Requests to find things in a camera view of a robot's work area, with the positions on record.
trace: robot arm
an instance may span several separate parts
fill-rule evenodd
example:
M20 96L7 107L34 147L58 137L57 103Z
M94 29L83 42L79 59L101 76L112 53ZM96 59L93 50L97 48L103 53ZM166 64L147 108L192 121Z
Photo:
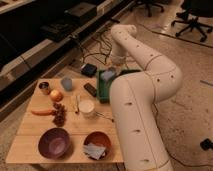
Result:
M110 88L125 167L129 171L172 171L151 107L177 92L182 74L166 56L136 40L136 32L133 25L116 25L111 29L112 63L124 63L128 52L144 69L118 77Z

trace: gray object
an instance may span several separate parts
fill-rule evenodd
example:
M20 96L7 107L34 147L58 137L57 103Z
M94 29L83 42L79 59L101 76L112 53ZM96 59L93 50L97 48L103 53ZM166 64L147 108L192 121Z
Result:
M63 86L64 90L71 91L72 90L72 79L68 77L64 77L61 80L61 85Z
M101 74L101 79L105 82L108 82L109 80L113 79L116 77L116 70L115 68L109 68L106 71L104 71Z
M93 159L99 160L101 156L105 156L106 147L100 147L93 143L83 146L84 153L92 157Z

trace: food item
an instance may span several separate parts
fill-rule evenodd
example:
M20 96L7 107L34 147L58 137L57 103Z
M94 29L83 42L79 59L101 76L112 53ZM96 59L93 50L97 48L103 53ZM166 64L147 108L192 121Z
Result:
M79 103L80 103L80 101L81 101L81 96L80 95L76 95L75 96L75 102L76 102L76 104L75 104L75 113L76 114L79 114Z
M47 110L31 110L31 113L34 115L39 116L47 116L47 115L53 115L55 113L55 110L53 109L47 109Z
M54 102L59 102L63 99L63 94L58 90L52 90L50 92L50 98Z
M56 109L53 119L53 123L58 127L62 127L66 121L66 110L65 106L60 103L53 103L53 107Z

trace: table leg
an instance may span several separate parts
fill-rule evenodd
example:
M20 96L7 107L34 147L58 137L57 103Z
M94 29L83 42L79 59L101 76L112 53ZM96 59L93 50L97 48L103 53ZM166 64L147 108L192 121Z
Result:
M126 171L124 163L116 163L117 171Z
M43 168L40 164L30 164L34 169L38 171L47 171L45 168Z

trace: box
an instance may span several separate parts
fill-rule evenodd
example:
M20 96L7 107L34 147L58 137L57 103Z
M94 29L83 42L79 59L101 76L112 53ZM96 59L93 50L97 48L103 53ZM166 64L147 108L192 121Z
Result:
M49 25L42 26L41 32L46 38L60 42L77 28L77 24L66 19L61 19Z
M105 70L99 70L97 73L97 98L101 103L109 103L109 90L113 80L105 82L101 79L101 73ZM132 70L123 70L121 71L120 75L130 74L134 72L140 72L139 69L132 69Z
M66 10L65 14L72 21L82 26L97 15L97 8L93 4L81 2L73 8Z

